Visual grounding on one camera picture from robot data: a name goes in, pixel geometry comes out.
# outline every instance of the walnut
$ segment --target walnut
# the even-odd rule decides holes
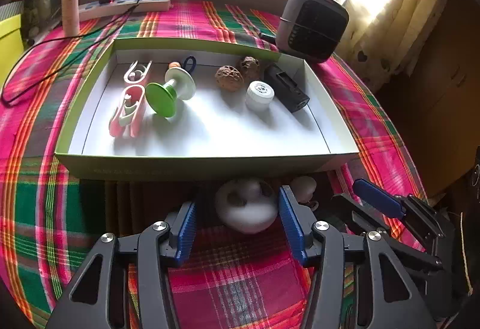
[[[246,56],[240,61],[240,64],[238,65],[238,70],[242,74],[243,79],[247,85],[250,84],[252,81],[260,79],[260,66],[258,64],[258,60],[251,56]]]
[[[222,66],[215,74],[217,85],[229,92],[235,92],[243,86],[243,77],[233,66]]]

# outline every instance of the power strip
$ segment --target power strip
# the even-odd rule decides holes
[[[107,4],[99,4],[98,1],[83,4],[78,7],[80,21],[105,16],[121,15],[137,0],[114,0]],[[171,0],[140,0],[134,12],[166,12],[170,9]]]

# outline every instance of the blue gripper pad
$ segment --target blue gripper pad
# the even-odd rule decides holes
[[[307,206],[298,204],[288,185],[280,188],[278,209],[292,255],[305,265],[308,260],[306,250],[313,245],[311,226],[316,221],[315,215]]]
[[[402,219],[405,215],[402,205],[388,192],[365,179],[357,179],[353,183],[353,191],[361,200],[366,201],[388,218]]]
[[[196,233],[197,219],[195,203],[191,203],[178,233],[177,252],[175,255],[175,260],[178,261],[178,264],[181,264],[190,256],[191,246],[194,244],[193,241]]]

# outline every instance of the green disc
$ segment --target green disc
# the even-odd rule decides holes
[[[163,87],[157,83],[150,83],[145,88],[145,96],[150,107],[159,115],[165,118],[175,115],[177,93],[171,86]]]

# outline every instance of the yellow curtain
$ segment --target yellow curtain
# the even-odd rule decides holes
[[[411,74],[447,0],[347,0],[350,22],[335,51],[376,92]]]

